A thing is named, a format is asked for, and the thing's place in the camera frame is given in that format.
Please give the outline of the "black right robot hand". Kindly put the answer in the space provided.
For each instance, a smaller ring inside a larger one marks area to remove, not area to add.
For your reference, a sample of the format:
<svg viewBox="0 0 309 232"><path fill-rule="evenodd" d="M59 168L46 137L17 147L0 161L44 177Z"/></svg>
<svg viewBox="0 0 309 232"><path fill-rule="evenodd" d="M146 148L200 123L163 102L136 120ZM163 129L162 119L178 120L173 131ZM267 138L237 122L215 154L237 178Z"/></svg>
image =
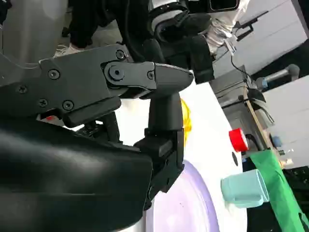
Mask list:
<svg viewBox="0 0 309 232"><path fill-rule="evenodd" d="M183 68L120 44L39 62L0 88L0 229L110 232L184 170Z"/></svg>

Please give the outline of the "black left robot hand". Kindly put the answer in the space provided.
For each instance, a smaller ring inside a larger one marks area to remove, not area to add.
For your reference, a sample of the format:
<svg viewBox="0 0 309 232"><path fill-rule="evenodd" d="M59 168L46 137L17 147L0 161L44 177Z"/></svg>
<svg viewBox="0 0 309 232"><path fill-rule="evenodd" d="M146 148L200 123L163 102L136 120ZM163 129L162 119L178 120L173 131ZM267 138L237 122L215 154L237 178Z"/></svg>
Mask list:
<svg viewBox="0 0 309 232"><path fill-rule="evenodd" d="M193 71L197 85L214 79L213 59L204 35L186 37L171 43L148 39L142 47L149 61Z"/></svg>

